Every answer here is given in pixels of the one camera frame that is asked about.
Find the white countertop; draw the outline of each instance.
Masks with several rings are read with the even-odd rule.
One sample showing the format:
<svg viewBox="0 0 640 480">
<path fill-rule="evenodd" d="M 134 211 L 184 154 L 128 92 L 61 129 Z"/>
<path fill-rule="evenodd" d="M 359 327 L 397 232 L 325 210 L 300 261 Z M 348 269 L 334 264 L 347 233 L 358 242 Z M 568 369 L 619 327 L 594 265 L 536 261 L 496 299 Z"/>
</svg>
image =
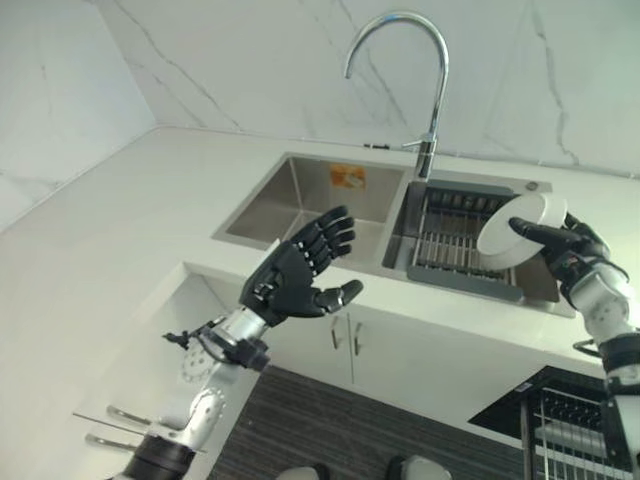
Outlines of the white countertop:
<svg viewBox="0 0 640 480">
<path fill-rule="evenodd" d="M 211 235 L 285 152 L 402 166 L 415 161 L 408 153 L 158 128 L 5 231 L 2 424 L 9 431 L 36 429 L 39 422 L 68 414 L 63 405 L 79 403 L 87 384 L 101 376 L 117 354 L 110 346 L 122 343 L 127 324 L 145 321 L 149 305 L 184 278 L 183 262 L 199 273 L 249 274 L 262 252 Z M 438 157 L 435 169 L 551 182 L 570 211 L 609 242 L 613 260 L 640 286 L 639 182 L 450 157 Z M 333 267 L 319 283 L 354 277 L 365 284 L 360 304 L 521 345 L 555 366 L 601 375 L 597 361 L 571 348 L 587 338 L 579 318 Z M 16 395 L 36 398 L 28 418 Z"/>
</svg>

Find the robotic arm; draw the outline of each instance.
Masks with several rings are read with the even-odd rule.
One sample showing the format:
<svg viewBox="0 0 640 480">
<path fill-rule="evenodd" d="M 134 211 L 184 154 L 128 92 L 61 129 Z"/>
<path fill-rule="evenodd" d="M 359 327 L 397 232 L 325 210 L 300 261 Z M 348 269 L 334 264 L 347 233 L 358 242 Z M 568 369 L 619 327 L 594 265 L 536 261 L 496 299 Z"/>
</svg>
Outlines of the robotic arm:
<svg viewBox="0 0 640 480">
<path fill-rule="evenodd" d="M 362 291 L 352 280 L 327 290 L 312 286 L 331 262 L 351 252 L 354 221 L 337 207 L 280 243 L 246 281 L 240 307 L 193 332 L 165 338 L 185 349 L 178 384 L 124 472 L 114 480 L 180 480 L 214 429 L 243 369 L 262 371 L 261 340 L 289 316 L 322 317 Z"/>
<path fill-rule="evenodd" d="M 562 228 L 517 217 L 509 225 L 544 245 L 541 253 L 562 295 L 582 313 L 606 372 L 600 408 L 609 461 L 640 479 L 640 332 L 629 323 L 634 301 L 626 272 L 609 260 L 604 241 L 570 214 Z"/>
</svg>

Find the stainless steel sink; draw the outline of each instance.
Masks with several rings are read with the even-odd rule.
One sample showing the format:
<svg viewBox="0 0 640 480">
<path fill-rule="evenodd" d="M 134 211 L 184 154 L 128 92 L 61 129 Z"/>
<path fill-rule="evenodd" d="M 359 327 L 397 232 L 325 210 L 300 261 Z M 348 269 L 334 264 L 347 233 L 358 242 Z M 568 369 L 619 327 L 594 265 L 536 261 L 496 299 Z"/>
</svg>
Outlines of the stainless steel sink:
<svg viewBox="0 0 640 480">
<path fill-rule="evenodd" d="M 392 205 L 401 200 L 411 169 L 390 165 L 287 155 L 243 202 L 214 238 L 266 248 L 338 205 L 355 219 L 356 240 L 348 260 L 380 265 L 392 226 Z"/>
<path fill-rule="evenodd" d="M 482 226 L 505 202 L 550 190 L 528 179 L 443 171 L 434 171 L 428 183 L 415 182 L 410 167 L 288 154 L 214 238 L 266 249 L 346 205 L 356 240 L 337 266 L 573 316 L 542 258 L 491 272 L 476 249 Z"/>
<path fill-rule="evenodd" d="M 512 188 L 495 183 L 411 182 L 383 266 L 406 271 L 417 282 L 511 302 L 558 303 L 556 282 L 542 257 L 502 271 L 487 270 L 481 264 L 480 231 L 516 195 Z"/>
</svg>

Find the chrome faucet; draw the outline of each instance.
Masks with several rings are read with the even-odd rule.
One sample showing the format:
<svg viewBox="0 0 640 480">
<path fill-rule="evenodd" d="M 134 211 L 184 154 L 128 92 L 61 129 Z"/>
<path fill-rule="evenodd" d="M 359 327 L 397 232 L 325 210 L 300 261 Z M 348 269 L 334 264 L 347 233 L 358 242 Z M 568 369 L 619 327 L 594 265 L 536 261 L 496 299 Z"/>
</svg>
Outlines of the chrome faucet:
<svg viewBox="0 0 640 480">
<path fill-rule="evenodd" d="M 440 79 L 438 80 L 438 89 L 436 92 L 435 103 L 433 105 L 433 112 L 431 114 L 429 130 L 427 133 L 421 135 L 418 141 L 402 145 L 402 148 L 419 146 L 415 175 L 417 179 L 427 181 L 431 174 L 433 156 L 438 142 L 437 132 L 438 121 L 440 118 L 440 106 L 444 99 L 444 91 L 447 87 L 447 78 L 449 77 L 449 51 L 447 50 L 447 44 L 444 41 L 444 37 L 438 28 L 431 23 L 428 18 L 418 13 L 408 11 L 391 11 L 372 19 L 362 27 L 362 29 L 360 29 L 353 39 L 353 43 L 351 44 L 351 48 L 349 49 L 347 60 L 344 65 L 344 77 L 351 78 L 353 57 L 366 38 L 379 28 L 382 28 L 392 22 L 410 23 L 421 27 L 429 34 L 429 37 L 436 44 L 438 54 L 440 56 Z"/>
</svg>

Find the wire rack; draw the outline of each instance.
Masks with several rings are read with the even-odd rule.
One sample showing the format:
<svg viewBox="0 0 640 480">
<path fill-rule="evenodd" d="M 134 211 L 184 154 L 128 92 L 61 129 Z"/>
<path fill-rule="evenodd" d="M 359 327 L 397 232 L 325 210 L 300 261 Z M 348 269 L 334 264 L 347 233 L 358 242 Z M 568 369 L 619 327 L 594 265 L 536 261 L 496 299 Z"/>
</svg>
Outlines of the wire rack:
<svg viewBox="0 0 640 480">
<path fill-rule="evenodd" d="M 607 460 L 598 402 L 545 388 L 534 416 L 541 422 L 535 430 L 542 443 L 538 478 L 633 480 L 630 472 L 613 468 Z"/>
<path fill-rule="evenodd" d="M 454 271 L 514 285 L 513 269 L 482 267 L 478 237 L 504 200 L 435 190 L 426 194 L 412 265 Z"/>
</svg>

